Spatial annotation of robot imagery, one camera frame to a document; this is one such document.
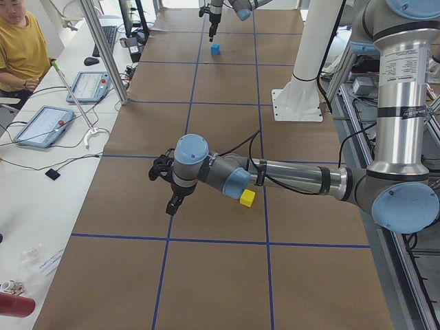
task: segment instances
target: yellow t-shirt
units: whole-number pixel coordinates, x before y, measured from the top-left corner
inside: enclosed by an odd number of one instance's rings
[[[26,12],[26,26],[8,23],[0,17],[0,69],[21,79],[42,79],[50,68],[46,42],[35,16]],[[4,91],[19,91],[0,82]]]

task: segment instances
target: grid line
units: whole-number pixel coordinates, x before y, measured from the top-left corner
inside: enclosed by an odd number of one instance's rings
[[[165,61],[165,60],[140,60],[138,63],[146,64],[203,64],[203,65],[247,65],[254,66],[254,63],[218,63],[218,62],[175,62],[175,61]],[[261,67],[293,67],[291,64],[260,64]]]
[[[162,267],[160,270],[159,285],[157,286],[156,303],[155,303],[155,307],[154,307],[153,322],[151,325],[151,330],[154,330],[156,327],[157,314],[159,313],[160,295],[162,293],[162,285],[164,282],[166,257],[168,256],[168,248],[170,246],[170,236],[171,236],[171,228],[172,227],[173,227],[173,217],[170,217],[170,223],[168,225],[168,234],[167,234],[166,243],[165,243],[164,258],[162,259]]]
[[[90,239],[126,239],[141,241],[170,241],[182,243],[212,243],[212,244],[237,244],[237,245],[270,245],[270,246],[292,246],[303,248],[338,248],[338,249],[369,249],[369,245],[363,244],[326,244],[326,243],[295,243],[295,242],[264,242],[264,241],[234,241],[222,239],[185,239],[179,237],[151,237],[151,236],[124,236],[124,235],[105,235],[105,234],[85,234],[73,232],[73,237]]]
[[[247,106],[258,106],[258,103],[227,103],[227,102],[168,102],[168,101],[137,101],[137,100],[131,100],[133,103],[151,103],[151,104],[177,104],[177,105],[247,105]],[[265,107],[271,106],[271,104],[262,104]]]
[[[256,74],[256,99],[258,102],[258,124],[260,129],[260,152],[261,158],[264,158],[263,148],[263,116],[261,113],[261,97],[260,97],[260,81],[259,81],[259,59],[258,49],[256,45],[256,28],[255,15],[252,15],[252,23],[254,25],[254,49],[255,49],[255,74]],[[270,312],[270,328],[275,330],[275,316],[274,316],[274,292],[272,286],[272,264],[270,258],[270,234],[269,234],[269,217],[267,213],[267,191],[263,187],[263,203],[264,203],[264,218],[266,230],[266,255],[267,255],[267,281],[269,285],[269,312]]]
[[[152,32],[166,32],[166,33],[200,33],[199,31],[165,31],[165,30],[151,30]],[[303,34],[302,32],[217,32],[217,34],[250,34],[250,35],[281,35],[281,36],[298,36]]]

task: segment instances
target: black cable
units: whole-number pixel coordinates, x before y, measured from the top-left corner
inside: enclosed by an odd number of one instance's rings
[[[118,103],[121,103],[121,101],[117,101],[115,103],[115,105],[113,105],[113,109],[115,109],[116,112],[119,112],[119,109],[116,109],[116,106],[118,105]]]
[[[2,124],[0,124],[0,128],[2,128],[9,136],[9,139],[12,141],[12,136],[10,135],[9,131],[7,130],[7,127],[5,128]]]
[[[26,125],[27,122],[10,122],[10,123],[6,126],[6,128],[9,128],[9,126],[11,126],[12,124],[24,124],[24,125]]]
[[[294,77],[295,77],[296,80],[303,81],[304,83],[308,83],[309,81],[314,81],[314,80],[316,79],[316,78],[312,78],[312,79],[302,79],[302,78],[297,77],[297,76],[295,75],[295,73],[292,72],[292,74],[294,75]]]
[[[252,145],[254,143],[255,138],[257,137],[257,135],[260,133],[260,131],[257,131],[251,138],[250,143],[249,143],[249,160],[252,163],[253,167],[255,167],[255,169],[260,172],[260,168],[255,164],[254,160],[252,159]],[[278,181],[276,179],[274,179],[273,177],[271,177],[270,175],[268,175],[267,173],[265,173],[265,177],[268,178],[270,181],[274,182],[275,184],[277,184],[280,187],[283,187],[285,189],[288,189],[290,191],[293,191],[294,193],[298,193],[298,194],[302,194],[302,195],[319,195],[317,193],[314,192],[307,192],[307,191],[301,191],[301,190],[297,190],[287,184],[284,184],[281,181]]]
[[[4,159],[4,158],[1,158],[1,161],[2,161],[2,162],[5,162],[5,163],[8,163],[8,164],[11,164],[11,165],[14,165],[14,166],[21,167],[21,168],[26,168],[26,169],[28,169],[28,170],[41,171],[41,170],[45,170],[45,169],[51,168],[51,167],[56,166],[56,165],[64,164],[65,162],[69,162],[69,161],[71,161],[71,160],[80,160],[80,159],[82,159],[82,158],[88,158],[88,157],[95,157],[95,155],[87,154],[87,155],[83,155],[83,156],[81,156],[81,157],[68,158],[68,159],[66,159],[66,160],[63,160],[62,162],[55,163],[55,164],[48,165],[48,166],[44,166],[44,167],[40,167],[40,168],[35,168],[35,167],[32,167],[32,166],[25,166],[25,165],[16,164],[16,163],[13,163],[13,162],[9,162],[8,160],[6,160],[6,159]]]
[[[358,131],[358,132],[356,132],[356,133],[353,133],[353,134],[347,136],[347,137],[342,141],[342,143],[341,143],[341,147],[339,148],[338,168],[341,167],[341,161],[342,161],[342,148],[344,148],[344,144],[345,144],[345,142],[348,141],[348,140],[349,140],[350,138],[352,138],[353,136],[355,136],[355,135],[357,135],[357,134],[359,134],[359,133],[365,132],[365,131],[367,131],[368,129],[370,129],[371,127],[374,127],[376,124],[377,124],[377,123],[374,122],[374,123],[372,123],[371,125],[365,127],[365,129],[361,129],[360,131]]]
[[[67,165],[69,165],[69,164],[71,164],[71,163],[73,163],[73,162],[75,162],[77,160],[84,160],[86,158],[92,158],[92,157],[99,158],[101,155],[102,155],[102,153],[96,153],[95,155],[85,155],[85,156],[82,156],[82,157],[73,158],[73,159],[69,160],[67,163],[65,163],[65,164],[61,165],[60,167],[58,167],[55,171],[58,172],[63,167],[65,167],[65,166],[67,166]]]
[[[64,148],[64,149],[73,149],[73,148],[76,148],[77,146],[79,146],[79,145],[81,144],[81,142],[82,142],[83,139],[84,139],[84,136],[85,136],[85,134],[83,135],[83,137],[81,138],[81,140],[79,140],[78,143],[75,144],[74,146],[59,146],[59,145],[57,145],[57,144],[53,144],[53,145],[49,146],[49,148]]]
[[[316,77],[316,84],[318,86],[318,89],[321,92],[322,96],[324,96],[325,102],[326,102],[326,104],[327,104],[331,114],[333,114],[333,109],[331,107],[329,98],[327,97],[327,92],[324,90],[324,88],[321,85],[320,76],[321,76],[321,73],[322,73],[322,69],[324,68],[325,61],[326,61],[326,59],[327,59],[327,57],[329,55],[330,47],[331,47],[331,44],[333,43],[333,39],[335,38],[335,35],[338,33],[338,26],[339,26],[339,23],[341,22],[342,13],[344,12],[344,7],[345,7],[345,3],[346,2],[347,2],[347,0],[344,0],[342,2],[342,4],[341,4],[341,8],[339,9],[338,17],[337,17],[337,19],[335,21],[335,25],[333,26],[333,30],[331,32],[331,37],[330,37],[329,43],[327,43],[327,48],[325,50],[324,56],[322,57],[321,66],[319,68],[319,72],[318,72],[318,75]]]
[[[418,239],[418,237],[417,237],[417,233],[416,233],[416,232],[413,232],[408,238],[406,238],[406,236],[404,236],[404,238],[405,238],[406,247],[407,247],[409,250],[413,250],[413,249],[416,248],[417,243],[419,242],[419,239]]]
[[[354,98],[353,101],[351,102],[351,105],[355,109],[357,122],[359,122],[360,129],[363,130],[362,133],[364,135],[364,138],[366,141],[368,141],[368,148],[370,149],[371,152],[373,152],[373,146],[371,145],[370,139],[369,139],[368,135],[366,134],[366,131],[364,130],[364,123],[362,122],[362,119],[360,117],[360,112],[359,112],[358,107],[356,106],[356,101],[358,101],[358,99]]]
[[[372,103],[372,107],[377,106],[377,101],[374,98],[367,98],[366,96],[358,96],[358,99],[360,99],[361,101],[369,101]]]
[[[41,91],[47,91],[48,89],[55,89],[55,88],[66,88],[66,87],[65,86],[54,86],[54,87],[39,89],[38,91],[34,91],[32,94],[30,94],[29,98],[31,98],[32,96],[34,96],[37,93],[40,93]]]
[[[220,153],[219,156],[223,157],[224,155],[227,155],[228,153],[231,153],[233,151],[236,151],[238,148],[240,148],[241,146],[243,146],[246,142],[250,141],[256,134],[258,134],[259,131],[255,132],[254,134],[252,134],[250,137],[248,137],[246,140],[244,140],[242,143],[240,143],[239,145],[235,146],[234,148],[229,149],[228,151],[225,151],[224,153]]]

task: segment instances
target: chair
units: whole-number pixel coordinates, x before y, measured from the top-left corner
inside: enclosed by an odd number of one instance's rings
[[[10,112],[16,113],[19,112],[18,109],[15,109],[14,107],[11,107],[10,105],[16,105],[20,102],[19,98],[2,98],[0,97],[0,108],[6,108]]]
[[[102,10],[98,0],[94,0],[96,9],[96,14],[98,17],[103,17]],[[76,31],[75,25],[77,22],[84,19],[83,10],[79,4],[78,0],[72,0],[70,2],[66,1],[52,1],[49,0],[50,5],[56,10],[58,17],[60,19],[61,25],[64,28],[69,28]]]

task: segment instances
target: keyboard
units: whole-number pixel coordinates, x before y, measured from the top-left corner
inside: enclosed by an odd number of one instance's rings
[[[104,32],[105,38],[109,44],[110,50],[113,52],[113,49],[115,47],[116,42],[116,34],[118,33],[118,27],[115,25],[107,25],[107,26],[101,26],[102,31]],[[99,57],[99,49],[98,46],[96,46],[93,49],[92,53],[93,57]]]

